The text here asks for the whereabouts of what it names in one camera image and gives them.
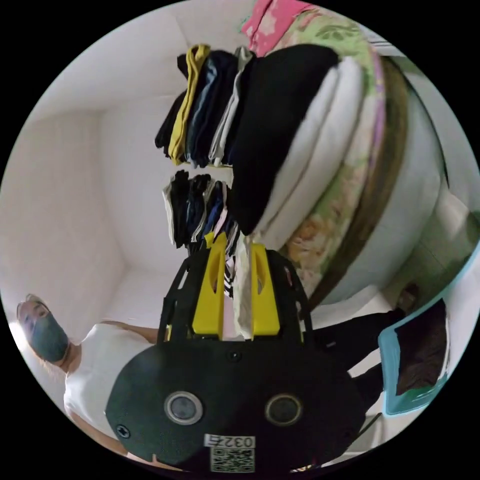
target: printed number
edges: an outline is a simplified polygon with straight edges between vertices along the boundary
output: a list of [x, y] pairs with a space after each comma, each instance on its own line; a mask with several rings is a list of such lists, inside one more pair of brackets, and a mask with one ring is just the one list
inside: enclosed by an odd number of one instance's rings
[[251, 449], [255, 448], [255, 437], [253, 436], [223, 436], [205, 435], [204, 446], [225, 449]]

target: yellow bracket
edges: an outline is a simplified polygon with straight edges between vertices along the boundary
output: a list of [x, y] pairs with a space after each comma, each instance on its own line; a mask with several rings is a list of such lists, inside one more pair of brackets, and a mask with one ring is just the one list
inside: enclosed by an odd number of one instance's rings
[[258, 243], [251, 246], [251, 323], [252, 339], [256, 336], [276, 336], [280, 332], [267, 251]]
[[197, 335], [216, 335], [221, 340], [224, 330], [224, 276], [227, 235], [221, 233], [215, 242], [205, 237], [210, 248], [192, 328]]

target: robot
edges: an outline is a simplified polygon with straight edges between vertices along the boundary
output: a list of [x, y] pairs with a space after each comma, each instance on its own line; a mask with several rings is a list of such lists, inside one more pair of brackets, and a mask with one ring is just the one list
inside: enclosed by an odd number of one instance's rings
[[226, 242], [220, 235], [181, 265], [158, 342], [120, 372], [108, 422], [133, 455], [204, 478], [321, 466], [357, 438], [360, 394], [315, 347], [293, 265], [261, 244], [251, 246], [251, 284], [260, 286], [251, 292], [252, 340], [222, 341]]

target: qr code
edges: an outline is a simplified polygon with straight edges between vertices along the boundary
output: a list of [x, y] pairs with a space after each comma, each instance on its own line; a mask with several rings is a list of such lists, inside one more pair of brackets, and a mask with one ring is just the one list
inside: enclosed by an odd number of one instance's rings
[[210, 470], [231, 474], [255, 471], [254, 448], [211, 448]]

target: label sticker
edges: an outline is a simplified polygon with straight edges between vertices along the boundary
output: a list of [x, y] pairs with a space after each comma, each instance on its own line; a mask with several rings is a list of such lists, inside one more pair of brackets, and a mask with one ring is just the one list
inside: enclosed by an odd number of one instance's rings
[[224, 436], [205, 434], [204, 447], [218, 447], [221, 449], [254, 449], [254, 436]]
[[210, 448], [210, 471], [226, 474], [255, 472], [255, 437], [205, 434]]
[[210, 471], [225, 474], [255, 472], [254, 448], [210, 448]]

